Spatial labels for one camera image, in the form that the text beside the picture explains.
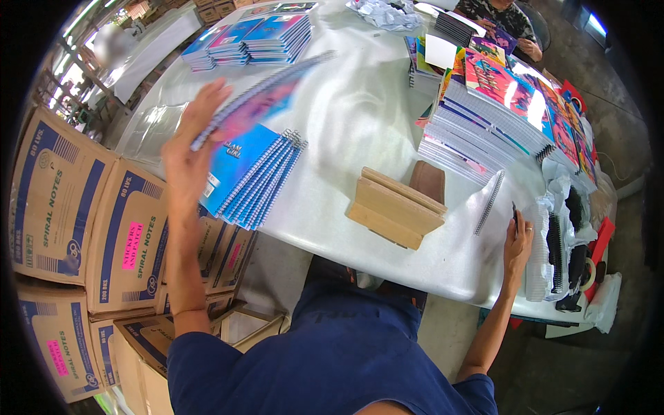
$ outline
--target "cardboard box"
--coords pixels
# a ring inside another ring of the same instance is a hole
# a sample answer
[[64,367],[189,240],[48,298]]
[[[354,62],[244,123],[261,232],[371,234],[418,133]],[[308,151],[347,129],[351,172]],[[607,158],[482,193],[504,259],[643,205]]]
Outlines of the cardboard box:
[[85,284],[90,233],[118,156],[38,107],[19,150],[10,193],[14,271]]
[[210,7],[212,3],[214,3],[214,0],[194,0],[194,4],[199,9],[206,9],[207,7]]
[[121,336],[114,335],[113,321],[132,317],[148,317],[150,315],[155,315],[155,310],[152,308],[119,313],[95,314],[90,317],[92,348],[102,382],[106,389],[120,384],[118,361],[116,359],[116,341]]
[[[198,205],[198,216],[201,241],[197,249],[197,258],[201,267],[201,276],[207,278],[218,271],[212,265],[218,255],[226,252],[232,230],[236,228],[236,225],[229,225],[223,220],[215,218],[201,205]],[[162,282],[168,284],[165,276]]]
[[214,10],[219,14],[220,17],[226,17],[229,14],[233,13],[235,11],[235,5],[233,4],[232,1],[215,1],[214,2]]
[[129,409],[135,415],[171,415],[168,381],[143,360],[124,336],[117,338],[117,359]]
[[[207,313],[210,320],[216,319],[229,308],[233,302],[235,293],[212,294],[205,297],[205,305],[207,306]],[[170,314],[171,302],[168,295],[168,286],[162,285],[159,287],[159,302],[157,303],[157,314]]]
[[236,9],[239,9],[243,6],[251,6],[254,4],[254,0],[233,0],[233,5]]
[[168,237],[166,183],[116,161],[90,239],[86,291],[92,313],[154,307]]
[[236,225],[226,226],[220,243],[226,249],[218,252],[208,277],[203,278],[207,295],[233,291],[240,285],[256,235],[254,231]]
[[284,314],[268,315],[233,308],[210,323],[212,335],[245,353],[256,343],[286,330]]
[[216,22],[221,19],[221,16],[216,12],[214,6],[211,4],[205,9],[199,7],[199,14],[201,15],[201,19],[203,19],[203,21],[206,23]]
[[64,400],[75,402],[103,392],[83,289],[18,285],[18,295],[26,332]]

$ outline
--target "black spiral coil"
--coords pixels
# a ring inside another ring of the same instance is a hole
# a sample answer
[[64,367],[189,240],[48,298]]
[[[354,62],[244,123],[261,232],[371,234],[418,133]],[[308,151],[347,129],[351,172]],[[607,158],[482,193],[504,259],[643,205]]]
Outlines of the black spiral coil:
[[537,163],[542,164],[542,161],[544,160],[544,158],[551,155],[551,153],[553,153],[553,151],[555,149],[556,148],[554,146],[552,146],[551,144],[547,144],[546,147],[544,147],[544,149],[542,151],[540,151],[539,153],[537,153],[537,155],[535,155],[535,159],[537,160]]
[[493,191],[491,192],[491,196],[489,197],[487,204],[484,206],[484,210],[482,211],[482,216],[479,218],[479,222],[475,227],[474,234],[476,236],[479,236],[479,234],[482,232],[482,229],[484,229],[484,224],[487,222],[487,219],[489,218],[489,213],[491,213],[491,208],[493,208],[493,202],[495,202],[496,197],[498,196],[498,191],[500,190],[500,186],[503,184],[504,178],[505,178],[505,170],[500,170],[498,172],[498,178],[496,179],[496,184],[493,186]]

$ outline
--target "spiral notebook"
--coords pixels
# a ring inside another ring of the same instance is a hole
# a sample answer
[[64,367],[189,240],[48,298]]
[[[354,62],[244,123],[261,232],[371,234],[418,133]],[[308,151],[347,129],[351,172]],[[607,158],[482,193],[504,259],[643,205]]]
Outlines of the spiral notebook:
[[223,130],[226,139],[232,141],[250,126],[286,107],[291,93],[305,74],[336,56],[335,50],[328,50],[289,66],[249,88],[214,115],[207,128],[192,142],[191,151],[198,151],[216,129]]
[[201,204],[217,218],[256,230],[306,145],[297,131],[277,134],[256,124],[215,149]]

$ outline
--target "person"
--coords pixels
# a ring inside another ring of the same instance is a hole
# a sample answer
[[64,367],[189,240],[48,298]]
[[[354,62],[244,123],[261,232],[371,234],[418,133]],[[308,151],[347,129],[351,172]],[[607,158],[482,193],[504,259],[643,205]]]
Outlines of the person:
[[542,60],[542,50],[537,44],[533,25],[514,0],[460,0],[454,13],[475,21],[490,33],[498,25],[517,39],[517,47],[530,59],[535,62]]
[[497,413],[487,371],[505,334],[533,239],[532,224],[518,211],[517,222],[510,220],[507,227],[500,295],[455,384],[417,344],[425,293],[389,282],[376,291],[358,288],[354,270],[318,256],[288,332],[244,354],[210,334],[196,253],[196,206],[214,143],[224,140],[224,132],[215,131],[197,152],[189,146],[229,95],[223,79],[204,86],[162,150],[169,192],[166,278],[175,339],[167,368],[174,412]]

